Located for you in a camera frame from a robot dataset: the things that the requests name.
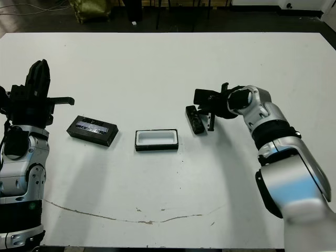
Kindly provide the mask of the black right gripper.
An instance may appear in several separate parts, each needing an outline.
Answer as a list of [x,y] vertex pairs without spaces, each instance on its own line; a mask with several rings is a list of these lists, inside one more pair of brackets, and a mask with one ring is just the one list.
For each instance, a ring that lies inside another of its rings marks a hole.
[[198,112],[208,112],[208,131],[214,131],[215,117],[236,118],[236,115],[229,111],[227,105],[228,96],[233,92],[232,89],[228,89],[228,85],[227,82],[223,83],[220,92],[211,91],[208,97],[209,105],[200,104],[198,106]]

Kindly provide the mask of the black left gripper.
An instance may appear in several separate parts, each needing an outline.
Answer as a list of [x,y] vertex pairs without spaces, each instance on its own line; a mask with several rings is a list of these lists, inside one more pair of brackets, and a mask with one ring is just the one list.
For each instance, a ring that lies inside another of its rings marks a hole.
[[25,85],[13,85],[5,111],[13,125],[45,128],[54,121],[57,104],[73,106],[72,97],[48,97],[50,70],[47,60],[36,61],[29,69]]

